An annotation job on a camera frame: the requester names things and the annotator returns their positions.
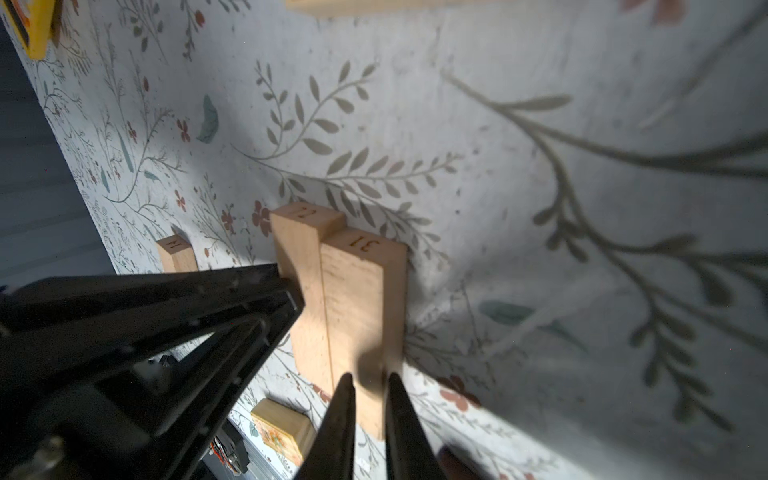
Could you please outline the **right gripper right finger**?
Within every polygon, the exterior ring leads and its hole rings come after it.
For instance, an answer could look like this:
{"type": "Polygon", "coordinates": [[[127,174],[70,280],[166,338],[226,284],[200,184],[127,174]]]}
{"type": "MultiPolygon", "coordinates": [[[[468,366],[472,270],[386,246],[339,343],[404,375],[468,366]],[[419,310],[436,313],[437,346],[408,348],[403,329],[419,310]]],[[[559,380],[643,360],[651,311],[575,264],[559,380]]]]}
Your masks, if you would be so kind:
{"type": "Polygon", "coordinates": [[[387,379],[385,448],[388,479],[446,479],[395,372],[387,379]]]}

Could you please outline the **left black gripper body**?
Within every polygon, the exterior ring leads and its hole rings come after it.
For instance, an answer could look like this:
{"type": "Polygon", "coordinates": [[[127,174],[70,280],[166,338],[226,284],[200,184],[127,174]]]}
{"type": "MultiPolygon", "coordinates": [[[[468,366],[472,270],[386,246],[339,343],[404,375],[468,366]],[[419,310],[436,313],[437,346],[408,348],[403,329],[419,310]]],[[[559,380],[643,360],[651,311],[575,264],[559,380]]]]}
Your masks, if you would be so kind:
{"type": "Polygon", "coordinates": [[[198,369],[135,363],[1,402],[4,479],[187,479],[198,462],[198,369]]]}

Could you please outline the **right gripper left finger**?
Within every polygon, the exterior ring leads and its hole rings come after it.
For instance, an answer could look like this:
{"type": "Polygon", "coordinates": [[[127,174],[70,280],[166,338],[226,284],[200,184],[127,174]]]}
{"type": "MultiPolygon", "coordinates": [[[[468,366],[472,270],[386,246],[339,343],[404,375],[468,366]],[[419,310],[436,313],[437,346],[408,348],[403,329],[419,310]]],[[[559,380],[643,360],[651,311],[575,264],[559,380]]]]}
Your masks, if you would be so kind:
{"type": "Polygon", "coordinates": [[[317,432],[297,471],[296,480],[349,480],[354,472],[356,389],[353,376],[343,374],[317,432]]]}

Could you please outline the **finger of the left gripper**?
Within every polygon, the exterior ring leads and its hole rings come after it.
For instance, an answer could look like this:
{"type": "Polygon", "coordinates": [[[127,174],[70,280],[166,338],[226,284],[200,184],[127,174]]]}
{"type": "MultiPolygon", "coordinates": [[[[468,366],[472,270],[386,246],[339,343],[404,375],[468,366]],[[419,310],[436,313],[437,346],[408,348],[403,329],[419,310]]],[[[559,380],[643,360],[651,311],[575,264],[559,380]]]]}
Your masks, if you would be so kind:
{"type": "Polygon", "coordinates": [[[1,393],[92,382],[220,328],[284,333],[304,306],[274,264],[39,280],[1,296],[1,393]]]}
{"type": "Polygon", "coordinates": [[[188,479],[234,403],[282,339],[282,320],[259,317],[218,331],[178,364],[181,377],[140,402],[150,442],[139,479],[188,479]]]}

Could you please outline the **plain wood plank 31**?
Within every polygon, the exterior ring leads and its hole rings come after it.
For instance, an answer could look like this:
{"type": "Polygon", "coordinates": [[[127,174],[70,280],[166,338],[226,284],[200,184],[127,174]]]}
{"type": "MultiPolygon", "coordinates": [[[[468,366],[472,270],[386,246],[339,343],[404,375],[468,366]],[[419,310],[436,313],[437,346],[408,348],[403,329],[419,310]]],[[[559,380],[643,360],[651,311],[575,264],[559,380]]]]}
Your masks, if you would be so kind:
{"type": "Polygon", "coordinates": [[[320,254],[332,378],[352,375],[356,422],[382,440],[386,379],[403,363],[407,247],[345,228],[321,243],[320,254]]]}

